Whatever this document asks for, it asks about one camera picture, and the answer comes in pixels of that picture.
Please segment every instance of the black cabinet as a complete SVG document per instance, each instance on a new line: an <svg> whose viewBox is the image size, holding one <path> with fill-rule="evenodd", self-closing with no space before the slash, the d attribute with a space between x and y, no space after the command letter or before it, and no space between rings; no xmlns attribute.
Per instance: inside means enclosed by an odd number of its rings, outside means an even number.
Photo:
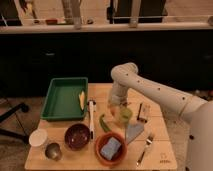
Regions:
<svg viewBox="0 0 213 171"><path fill-rule="evenodd" d="M212 89L212 40L212 30L0 34L0 89L43 96L54 77L112 82L112 67L125 62L178 89Z"/></svg>

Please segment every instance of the blue sponge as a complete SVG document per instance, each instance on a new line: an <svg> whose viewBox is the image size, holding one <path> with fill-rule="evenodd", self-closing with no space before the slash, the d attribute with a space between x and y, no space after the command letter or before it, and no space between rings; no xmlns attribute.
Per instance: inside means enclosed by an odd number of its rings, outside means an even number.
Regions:
<svg viewBox="0 0 213 171"><path fill-rule="evenodd" d="M110 138L107 144L101 148L101 155L107 160L112 160L112 157L117 153L121 143L114 137Z"/></svg>

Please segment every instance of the tripod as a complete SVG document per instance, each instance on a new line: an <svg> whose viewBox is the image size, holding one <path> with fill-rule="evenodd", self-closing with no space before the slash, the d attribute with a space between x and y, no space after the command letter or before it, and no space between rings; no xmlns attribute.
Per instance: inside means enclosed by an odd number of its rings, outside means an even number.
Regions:
<svg viewBox="0 0 213 171"><path fill-rule="evenodd" d="M20 126L22 127L22 130L23 130L25 135L21 135L21 134L15 133L15 132L11 132L11 131L8 131L8 130L2 129L2 128L0 128L0 135L18 138L18 139L21 139L24 143L28 144L29 136L25 133L24 128L23 128L23 126L22 126L21 122L19 121L18 116L16 114L16 111L19 110L19 109L21 109L22 112L24 112L24 113L29 111L29 107L25 103L20 103L20 104L16 105L15 107L11 106L11 109L9 111L0 115L0 123L2 121L6 120L8 117L10 117L12 114L15 114L16 119L19 122Z"/></svg>

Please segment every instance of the white cup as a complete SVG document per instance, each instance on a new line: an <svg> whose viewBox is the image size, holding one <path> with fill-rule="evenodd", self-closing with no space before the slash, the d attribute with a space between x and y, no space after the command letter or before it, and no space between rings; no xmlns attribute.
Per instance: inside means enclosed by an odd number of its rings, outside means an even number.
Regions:
<svg viewBox="0 0 213 171"><path fill-rule="evenodd" d="M45 129L37 129L33 131L30 135L29 143L31 147L45 148L49 143L47 131Z"/></svg>

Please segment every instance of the wooden table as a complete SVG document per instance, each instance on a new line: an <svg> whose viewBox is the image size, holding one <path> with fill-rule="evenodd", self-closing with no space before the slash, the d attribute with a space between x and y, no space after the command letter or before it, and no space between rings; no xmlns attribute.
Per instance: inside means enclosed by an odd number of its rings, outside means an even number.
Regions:
<svg viewBox="0 0 213 171"><path fill-rule="evenodd" d="M113 117L107 108L108 94L111 86L112 84L89 84L88 86L88 100L93 99L96 101L96 112L94 113L95 137L104 133L98 122L99 116L103 113L105 113L104 120L109 127L124 136L123 129L114 124ZM123 162L114 167L113 170L175 170L177 163L160 106L132 89L128 92L128 102L130 102L129 108L134 113L131 122L136 121L139 104L141 102L150 105L148 122L145 124L145 131L128 145L127 155ZM25 163L25 169L109 170L110 168L101 165L97 160L94 153L94 141L90 141L89 144L80 151L71 151L68 149L64 142L64 134L67 128L76 122L80 121L47 122L41 120L38 128L46 129L49 139L60 144L63 157L58 162L52 161L45 157L44 151L31 148ZM89 126L88 114L82 122ZM141 165L136 166L136 161L145 146L145 140L149 132L155 134L154 142L145 154Z"/></svg>

